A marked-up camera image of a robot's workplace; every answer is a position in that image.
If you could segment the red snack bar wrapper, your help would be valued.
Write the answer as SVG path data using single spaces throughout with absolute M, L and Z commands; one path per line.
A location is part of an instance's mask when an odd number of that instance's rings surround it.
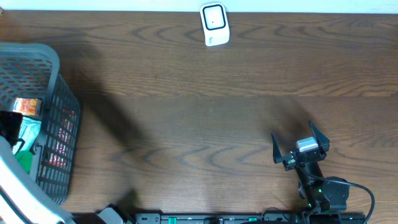
M 55 137 L 50 140 L 49 164 L 70 170 L 74 153 L 76 114 L 73 110 L 63 108 L 58 115 L 59 121 L 53 126 Z

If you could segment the teal wet wipes pack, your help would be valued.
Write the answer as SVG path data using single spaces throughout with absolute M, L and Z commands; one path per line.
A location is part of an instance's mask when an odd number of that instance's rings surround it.
M 39 135 L 41 121 L 24 116 L 20 127 L 19 139 L 24 140 L 24 144 L 20 141 L 13 147 L 12 152 L 16 155 L 19 152 L 30 151 L 37 136 Z

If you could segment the green lid jar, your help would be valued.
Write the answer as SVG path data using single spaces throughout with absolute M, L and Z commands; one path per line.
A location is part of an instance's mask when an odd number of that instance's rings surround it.
M 30 151 L 21 151 L 15 155 L 19 165 L 27 174 L 30 174 L 33 157 L 34 155 Z

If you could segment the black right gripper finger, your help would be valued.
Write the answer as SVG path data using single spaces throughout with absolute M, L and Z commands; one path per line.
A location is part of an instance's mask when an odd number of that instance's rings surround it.
M 318 147 L 324 152 L 329 151 L 330 140 L 321 131 L 318 130 L 318 128 L 314 125 L 312 121 L 309 121 L 308 123 L 313 133 L 313 137 L 318 144 Z
M 283 157 L 280 153 L 279 145 L 275 139 L 274 134 L 271 134 L 272 137 L 272 156 L 273 156 L 273 161 L 275 164 L 281 163 L 283 161 Z

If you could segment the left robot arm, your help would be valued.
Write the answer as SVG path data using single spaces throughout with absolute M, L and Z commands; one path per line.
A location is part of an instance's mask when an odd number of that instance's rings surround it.
M 1 111 L 1 218 L 6 223 L 131 223 L 117 207 L 73 215 L 57 205 L 27 175 L 12 153 L 23 115 Z

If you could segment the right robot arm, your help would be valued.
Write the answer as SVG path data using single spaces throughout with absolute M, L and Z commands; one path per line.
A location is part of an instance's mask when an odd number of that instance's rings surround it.
M 281 154 L 275 136 L 271 136 L 273 161 L 281 163 L 286 171 L 296 171 L 299 194 L 308 202 L 308 207 L 292 215 L 290 220 L 296 223 L 341 223 L 351 184 L 339 177 L 323 176 L 318 163 L 326 158 L 330 140 L 313 122 L 309 125 L 312 136 L 297 141 L 296 149 L 286 156 Z

